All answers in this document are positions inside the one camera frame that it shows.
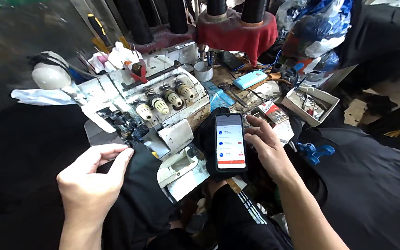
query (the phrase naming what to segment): floor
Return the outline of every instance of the floor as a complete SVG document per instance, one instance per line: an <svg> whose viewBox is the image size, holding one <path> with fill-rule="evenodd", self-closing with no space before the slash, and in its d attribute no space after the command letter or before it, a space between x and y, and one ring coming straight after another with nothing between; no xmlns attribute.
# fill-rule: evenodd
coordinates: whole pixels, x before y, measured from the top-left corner
<svg viewBox="0 0 400 250"><path fill-rule="evenodd" d="M364 92L388 96L392 102L398 105L393 110L400 108L400 81L383 81ZM345 111L345 123L352 126L366 125L378 119L380 116L370 115L367 111L367 103L359 99L353 99Z"/></svg>

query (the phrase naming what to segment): black pants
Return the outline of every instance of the black pants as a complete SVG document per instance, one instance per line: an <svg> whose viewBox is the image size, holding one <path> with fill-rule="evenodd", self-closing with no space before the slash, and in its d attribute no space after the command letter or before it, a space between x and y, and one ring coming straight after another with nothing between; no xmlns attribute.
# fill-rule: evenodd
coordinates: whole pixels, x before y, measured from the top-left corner
<svg viewBox="0 0 400 250"><path fill-rule="evenodd" d="M244 192L236 194L224 185L214 194L211 219L217 230L219 249L291 250L291 239L273 220L248 199ZM172 229L156 237L146 250L196 250L197 247L182 229Z"/></svg>

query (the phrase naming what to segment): forearm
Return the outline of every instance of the forearm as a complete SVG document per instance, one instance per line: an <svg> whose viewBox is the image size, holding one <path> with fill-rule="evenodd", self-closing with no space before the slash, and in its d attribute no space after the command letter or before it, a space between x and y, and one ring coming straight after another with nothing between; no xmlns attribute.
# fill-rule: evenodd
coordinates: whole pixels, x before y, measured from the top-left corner
<svg viewBox="0 0 400 250"><path fill-rule="evenodd" d="M101 225L87 226L64 220L59 250L100 250L101 230Z"/></svg>
<svg viewBox="0 0 400 250"><path fill-rule="evenodd" d="M295 170L279 181L278 186L294 249L348 249Z"/></svg>

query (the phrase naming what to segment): hand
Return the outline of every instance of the hand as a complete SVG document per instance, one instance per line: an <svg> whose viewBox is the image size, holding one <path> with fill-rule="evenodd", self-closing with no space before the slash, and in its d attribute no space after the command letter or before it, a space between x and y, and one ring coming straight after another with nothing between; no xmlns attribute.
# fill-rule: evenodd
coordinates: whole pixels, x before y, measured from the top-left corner
<svg viewBox="0 0 400 250"><path fill-rule="evenodd" d="M134 153L127 145L92 146L58 174L67 223L101 227L118 198L126 167ZM109 172L96 173L98 166L116 158Z"/></svg>
<svg viewBox="0 0 400 250"><path fill-rule="evenodd" d="M268 122L250 115L246 119L254 128L245 129L245 139L257 150L262 166L274 182L279 184L297 173Z"/></svg>

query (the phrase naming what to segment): cardboard box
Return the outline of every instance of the cardboard box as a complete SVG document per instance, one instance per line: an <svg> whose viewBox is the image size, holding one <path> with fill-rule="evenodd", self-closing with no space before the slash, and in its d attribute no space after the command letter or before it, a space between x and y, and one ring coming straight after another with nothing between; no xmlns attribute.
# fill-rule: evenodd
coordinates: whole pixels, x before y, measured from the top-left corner
<svg viewBox="0 0 400 250"><path fill-rule="evenodd" d="M279 124L289 118L283 110L270 100L260 104L257 108L275 124Z"/></svg>
<svg viewBox="0 0 400 250"><path fill-rule="evenodd" d="M296 92L291 89L285 96L285 98L282 100L282 104L292 110L294 113L296 113L298 116L300 116L305 122L307 122L309 125L312 127L316 127L320 125L325 118L333 111L334 107L337 105L339 102L339 99L322 91L317 88L310 87L306 84L302 84L298 90L301 90L310 96L319 98L329 104L331 104L331 107L319 118L319 120L316 120L313 116L310 116L308 113L305 112L300 106L297 106L294 102L289 99L291 95L295 95Z"/></svg>

